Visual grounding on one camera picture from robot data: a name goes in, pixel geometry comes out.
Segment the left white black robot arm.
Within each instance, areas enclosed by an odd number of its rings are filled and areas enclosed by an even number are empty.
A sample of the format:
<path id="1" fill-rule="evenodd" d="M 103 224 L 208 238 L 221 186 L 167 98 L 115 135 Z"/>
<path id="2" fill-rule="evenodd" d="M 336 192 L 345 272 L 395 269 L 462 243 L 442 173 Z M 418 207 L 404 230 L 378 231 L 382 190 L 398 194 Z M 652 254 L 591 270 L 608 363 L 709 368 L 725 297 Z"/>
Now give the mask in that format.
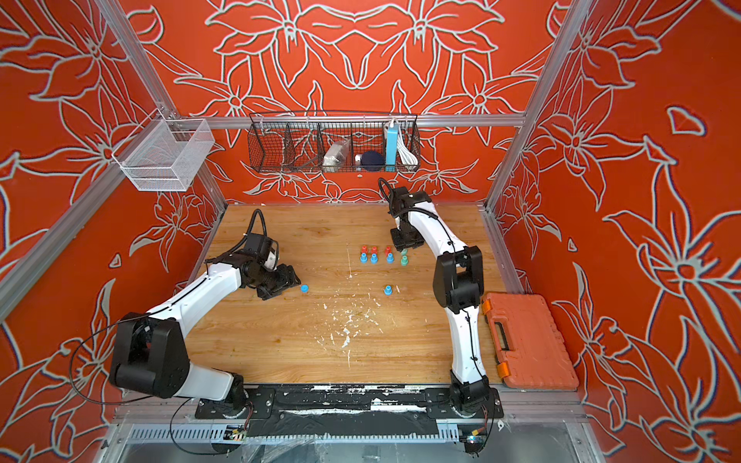
<path id="1" fill-rule="evenodd" d="M 266 301 L 301 281 L 280 262 L 280 245 L 269 237 L 261 210 L 254 210 L 236 245 L 206 260 L 206 271 L 165 302 L 144 314 L 127 314 L 117 324 L 109 383 L 160 399 L 183 397 L 246 407 L 243 377 L 196 365 L 186 338 L 223 299 L 240 289 Z"/>

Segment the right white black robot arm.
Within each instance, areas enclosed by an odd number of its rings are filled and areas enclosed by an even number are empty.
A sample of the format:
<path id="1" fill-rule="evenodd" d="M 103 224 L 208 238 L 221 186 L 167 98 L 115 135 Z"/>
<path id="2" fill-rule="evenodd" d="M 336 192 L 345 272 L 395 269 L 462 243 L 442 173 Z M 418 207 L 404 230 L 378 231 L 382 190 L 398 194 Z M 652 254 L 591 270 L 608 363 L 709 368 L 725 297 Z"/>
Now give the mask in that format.
<path id="1" fill-rule="evenodd" d="M 451 407 L 472 415 L 486 407 L 490 397 L 478 328 L 484 296 L 482 251 L 455 235 L 426 192 L 393 187 L 387 179 L 377 185 L 396 223 L 391 237 L 397 251 L 426 245 L 435 256 L 432 289 L 445 310 L 453 347 Z"/>

